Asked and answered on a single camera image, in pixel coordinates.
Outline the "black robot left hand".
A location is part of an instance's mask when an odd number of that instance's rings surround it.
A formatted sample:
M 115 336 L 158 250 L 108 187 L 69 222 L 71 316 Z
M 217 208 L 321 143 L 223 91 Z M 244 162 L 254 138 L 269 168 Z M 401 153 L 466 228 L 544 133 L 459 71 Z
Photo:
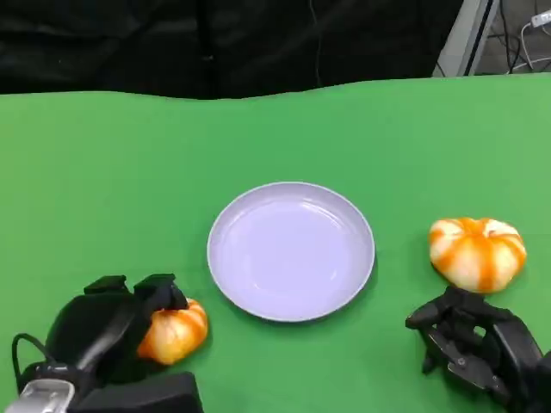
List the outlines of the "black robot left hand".
M 133 290 L 124 275 L 105 275 L 66 304 L 53 322 L 46 349 L 57 361 L 91 375 L 100 385 L 124 384 L 164 370 L 139 356 L 139 345 L 161 310 L 186 310 L 189 302 L 173 274 L 152 274 Z

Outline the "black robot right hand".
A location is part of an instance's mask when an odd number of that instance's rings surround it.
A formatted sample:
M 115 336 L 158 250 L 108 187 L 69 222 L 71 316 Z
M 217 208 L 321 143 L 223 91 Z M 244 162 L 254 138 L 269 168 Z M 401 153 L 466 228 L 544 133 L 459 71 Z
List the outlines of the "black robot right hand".
M 550 353 L 523 320 L 478 293 L 449 286 L 406 318 L 425 346 L 422 372 L 486 394 L 508 412 L 550 411 Z

